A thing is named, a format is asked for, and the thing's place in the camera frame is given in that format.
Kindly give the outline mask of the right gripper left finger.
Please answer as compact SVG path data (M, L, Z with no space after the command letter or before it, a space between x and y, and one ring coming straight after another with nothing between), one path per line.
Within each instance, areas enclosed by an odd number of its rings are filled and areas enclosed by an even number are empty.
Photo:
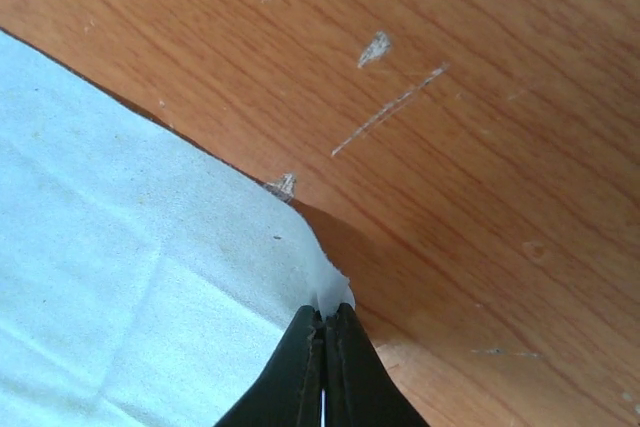
M219 426L319 426L325 339L319 312L295 313L264 369Z

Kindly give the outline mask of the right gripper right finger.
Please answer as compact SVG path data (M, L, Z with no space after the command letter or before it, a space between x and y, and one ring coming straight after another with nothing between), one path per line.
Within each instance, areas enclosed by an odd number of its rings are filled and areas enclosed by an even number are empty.
M392 381L351 305L325 323L328 426L426 426Z

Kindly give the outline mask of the light blue cleaning cloth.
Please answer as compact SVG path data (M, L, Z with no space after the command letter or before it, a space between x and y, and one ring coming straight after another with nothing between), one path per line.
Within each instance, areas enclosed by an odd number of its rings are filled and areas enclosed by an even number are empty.
M213 425L353 299L287 203L2 36L3 425Z

